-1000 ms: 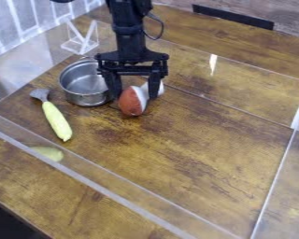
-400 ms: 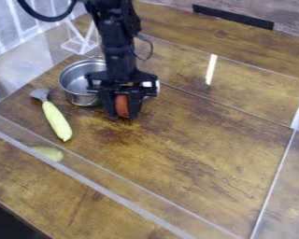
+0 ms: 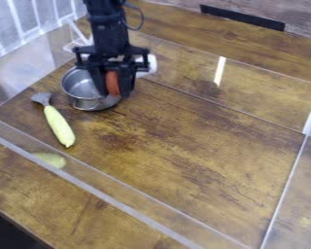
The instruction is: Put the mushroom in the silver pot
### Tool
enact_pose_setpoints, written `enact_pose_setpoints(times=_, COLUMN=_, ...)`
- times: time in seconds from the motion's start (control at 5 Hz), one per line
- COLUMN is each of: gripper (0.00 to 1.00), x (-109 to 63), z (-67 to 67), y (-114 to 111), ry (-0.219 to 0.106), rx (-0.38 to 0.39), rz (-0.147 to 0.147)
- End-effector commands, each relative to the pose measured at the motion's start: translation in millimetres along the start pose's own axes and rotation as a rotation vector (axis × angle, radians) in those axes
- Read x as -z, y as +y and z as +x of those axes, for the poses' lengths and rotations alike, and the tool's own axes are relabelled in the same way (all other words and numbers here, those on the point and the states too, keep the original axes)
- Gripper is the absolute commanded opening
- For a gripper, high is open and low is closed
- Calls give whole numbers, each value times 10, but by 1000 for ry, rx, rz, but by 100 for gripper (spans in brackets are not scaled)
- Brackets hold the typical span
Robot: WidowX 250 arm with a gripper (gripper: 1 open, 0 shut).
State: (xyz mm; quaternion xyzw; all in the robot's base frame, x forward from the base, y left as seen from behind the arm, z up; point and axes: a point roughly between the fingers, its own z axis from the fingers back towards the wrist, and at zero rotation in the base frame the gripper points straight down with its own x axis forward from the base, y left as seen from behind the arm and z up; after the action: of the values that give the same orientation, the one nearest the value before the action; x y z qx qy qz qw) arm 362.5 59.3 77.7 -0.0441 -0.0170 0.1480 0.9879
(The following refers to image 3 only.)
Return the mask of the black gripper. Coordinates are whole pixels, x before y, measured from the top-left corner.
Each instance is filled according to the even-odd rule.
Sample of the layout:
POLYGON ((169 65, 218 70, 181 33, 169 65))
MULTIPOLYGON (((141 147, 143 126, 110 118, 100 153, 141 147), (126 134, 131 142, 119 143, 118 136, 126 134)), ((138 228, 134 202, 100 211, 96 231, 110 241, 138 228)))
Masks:
POLYGON ((150 50, 130 43, 125 16, 90 16, 94 35, 91 46, 75 47, 75 66, 88 70, 102 97, 108 96, 106 70, 119 70, 119 90, 129 97, 134 89, 137 72, 150 71, 150 50))

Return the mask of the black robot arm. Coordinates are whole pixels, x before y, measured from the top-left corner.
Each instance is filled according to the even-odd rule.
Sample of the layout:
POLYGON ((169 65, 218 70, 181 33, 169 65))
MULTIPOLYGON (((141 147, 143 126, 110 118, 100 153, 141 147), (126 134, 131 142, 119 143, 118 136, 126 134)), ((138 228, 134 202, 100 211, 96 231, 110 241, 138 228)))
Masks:
POLYGON ((94 44, 75 47, 76 67, 90 72, 100 95, 129 97, 135 88, 138 72, 150 71, 150 50, 130 43, 129 30, 139 30, 129 25, 125 8, 142 10, 126 0, 83 0, 91 24, 94 44))

